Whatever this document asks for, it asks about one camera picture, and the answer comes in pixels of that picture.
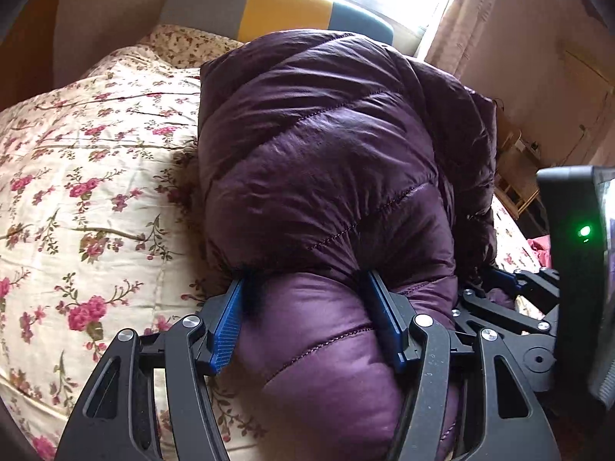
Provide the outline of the purple quilted down jacket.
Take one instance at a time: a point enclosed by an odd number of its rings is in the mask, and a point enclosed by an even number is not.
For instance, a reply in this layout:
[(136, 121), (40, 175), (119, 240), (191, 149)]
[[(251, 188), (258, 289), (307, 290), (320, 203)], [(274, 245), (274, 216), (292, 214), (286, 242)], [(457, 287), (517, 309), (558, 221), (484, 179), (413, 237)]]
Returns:
[(296, 460), (380, 460), (404, 394), (357, 276), (446, 328), (493, 262), (496, 107), (363, 35), (270, 33), (203, 65), (208, 266), (249, 280), (237, 357)]

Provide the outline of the red cloth beside bed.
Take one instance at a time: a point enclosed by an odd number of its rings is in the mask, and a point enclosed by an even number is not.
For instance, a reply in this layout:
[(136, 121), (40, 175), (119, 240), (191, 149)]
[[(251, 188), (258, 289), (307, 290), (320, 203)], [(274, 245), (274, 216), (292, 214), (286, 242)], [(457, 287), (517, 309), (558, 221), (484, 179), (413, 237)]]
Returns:
[(534, 251), (538, 258), (539, 264), (545, 269), (552, 267), (552, 248), (550, 247), (550, 236), (543, 235), (527, 240), (530, 248)]

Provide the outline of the wooden chair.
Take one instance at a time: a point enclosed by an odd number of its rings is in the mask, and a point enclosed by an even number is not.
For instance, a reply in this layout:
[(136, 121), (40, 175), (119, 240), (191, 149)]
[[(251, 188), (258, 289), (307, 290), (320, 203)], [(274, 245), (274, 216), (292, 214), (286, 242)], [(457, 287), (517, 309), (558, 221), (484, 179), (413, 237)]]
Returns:
[(517, 128), (509, 130), (496, 150), (495, 194), (514, 220), (538, 197), (540, 158)]

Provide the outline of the floral bed quilt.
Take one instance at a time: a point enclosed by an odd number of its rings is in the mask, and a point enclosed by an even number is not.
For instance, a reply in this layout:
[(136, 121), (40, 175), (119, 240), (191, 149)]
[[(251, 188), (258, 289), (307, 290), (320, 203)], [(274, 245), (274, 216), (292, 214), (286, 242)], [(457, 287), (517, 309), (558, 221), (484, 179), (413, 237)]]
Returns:
[[(164, 332), (233, 277), (206, 261), (198, 122), (203, 65), (248, 43), (163, 25), (81, 79), (1, 115), (1, 398), (40, 460), (121, 329)], [(493, 262), (504, 212), (491, 203)], [(213, 381), (236, 460), (296, 460), (296, 438), (237, 357)]]

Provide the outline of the right floral curtain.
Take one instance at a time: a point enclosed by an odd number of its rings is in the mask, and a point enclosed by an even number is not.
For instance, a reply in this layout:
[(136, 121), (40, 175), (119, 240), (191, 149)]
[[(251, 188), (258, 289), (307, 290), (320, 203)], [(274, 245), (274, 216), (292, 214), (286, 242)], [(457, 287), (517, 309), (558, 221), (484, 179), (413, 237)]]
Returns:
[(449, 0), (425, 61), (460, 79), (479, 45), (496, 0)]

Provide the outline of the grey yellow blue headboard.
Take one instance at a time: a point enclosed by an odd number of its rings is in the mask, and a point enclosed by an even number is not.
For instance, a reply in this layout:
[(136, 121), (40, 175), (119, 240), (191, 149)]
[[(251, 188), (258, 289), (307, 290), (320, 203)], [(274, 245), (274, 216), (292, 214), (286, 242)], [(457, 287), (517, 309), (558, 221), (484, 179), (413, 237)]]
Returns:
[(243, 43), (289, 29), (347, 31), (388, 45), (394, 38), (389, 23), (345, 0), (164, 0), (160, 22)]

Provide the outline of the brown wooden wardrobe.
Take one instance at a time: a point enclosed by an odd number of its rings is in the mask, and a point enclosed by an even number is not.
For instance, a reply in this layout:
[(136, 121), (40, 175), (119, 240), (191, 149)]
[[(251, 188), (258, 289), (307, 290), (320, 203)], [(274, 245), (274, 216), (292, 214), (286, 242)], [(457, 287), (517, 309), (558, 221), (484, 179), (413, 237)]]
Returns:
[(1, 107), (51, 90), (60, 0), (1, 0)]

